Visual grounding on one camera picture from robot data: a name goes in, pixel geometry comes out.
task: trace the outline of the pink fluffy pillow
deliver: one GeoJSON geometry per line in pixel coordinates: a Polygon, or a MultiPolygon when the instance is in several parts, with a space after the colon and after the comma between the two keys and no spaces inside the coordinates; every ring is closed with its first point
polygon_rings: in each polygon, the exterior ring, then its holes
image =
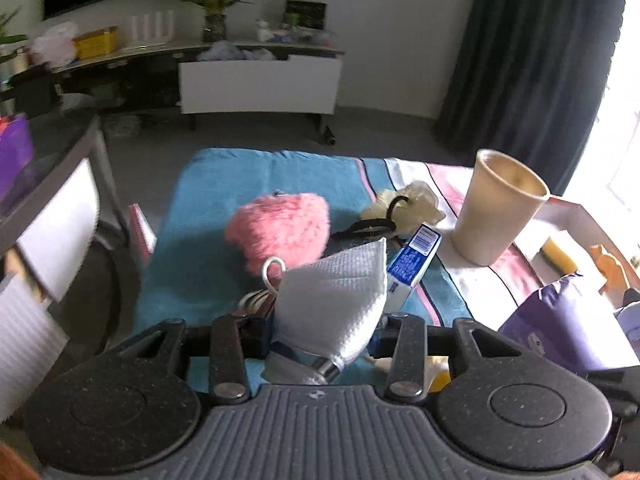
{"type": "MultiPolygon", "coordinates": [[[[261,196],[240,206],[225,229],[227,241],[238,245],[247,258],[247,270],[260,276],[262,264],[279,256],[287,268],[316,261],[329,239],[329,206],[314,193],[261,196]]],[[[271,279],[280,267],[269,266],[271,279]]]]}

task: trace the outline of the white candle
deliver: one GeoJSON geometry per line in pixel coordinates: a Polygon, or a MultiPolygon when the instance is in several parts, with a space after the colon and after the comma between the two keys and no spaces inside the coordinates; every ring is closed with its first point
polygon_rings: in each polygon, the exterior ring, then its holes
{"type": "Polygon", "coordinates": [[[174,38],[175,30],[174,30],[174,10],[167,11],[167,41],[171,41],[174,38]]]}
{"type": "Polygon", "coordinates": [[[162,38],[162,12],[156,11],[156,40],[162,38]]]}
{"type": "Polygon", "coordinates": [[[131,17],[131,43],[138,44],[138,17],[131,17]]]}
{"type": "Polygon", "coordinates": [[[142,24],[142,40],[147,43],[149,41],[149,27],[150,27],[150,18],[148,14],[144,15],[144,21],[142,24]]]}

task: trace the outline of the beige cup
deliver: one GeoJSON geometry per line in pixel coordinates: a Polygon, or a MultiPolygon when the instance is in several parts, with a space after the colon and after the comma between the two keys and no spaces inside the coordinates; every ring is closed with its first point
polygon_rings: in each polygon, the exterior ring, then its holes
{"type": "Polygon", "coordinates": [[[454,247],[470,262],[491,265],[549,195],[544,181],[515,158],[494,150],[478,150],[452,235],[454,247]]]}

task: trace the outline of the purple box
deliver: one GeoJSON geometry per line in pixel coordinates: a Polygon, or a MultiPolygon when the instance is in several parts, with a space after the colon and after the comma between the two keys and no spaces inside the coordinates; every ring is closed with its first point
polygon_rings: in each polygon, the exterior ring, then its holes
{"type": "Polygon", "coordinates": [[[33,158],[33,142],[25,114],[14,117],[0,134],[0,200],[33,158]]]}
{"type": "Polygon", "coordinates": [[[639,364],[610,304],[580,274],[531,294],[499,332],[576,373],[639,364]]]}

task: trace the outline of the plant vase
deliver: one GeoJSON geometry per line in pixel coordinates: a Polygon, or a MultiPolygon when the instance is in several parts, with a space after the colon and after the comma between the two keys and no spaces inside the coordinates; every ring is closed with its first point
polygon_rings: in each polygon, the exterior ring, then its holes
{"type": "Polygon", "coordinates": [[[13,66],[14,56],[11,47],[0,41],[0,91],[4,89],[13,75],[13,66]]]}
{"type": "Polygon", "coordinates": [[[226,40],[226,15],[207,14],[204,18],[202,41],[204,43],[215,43],[222,40],[226,40]]]}

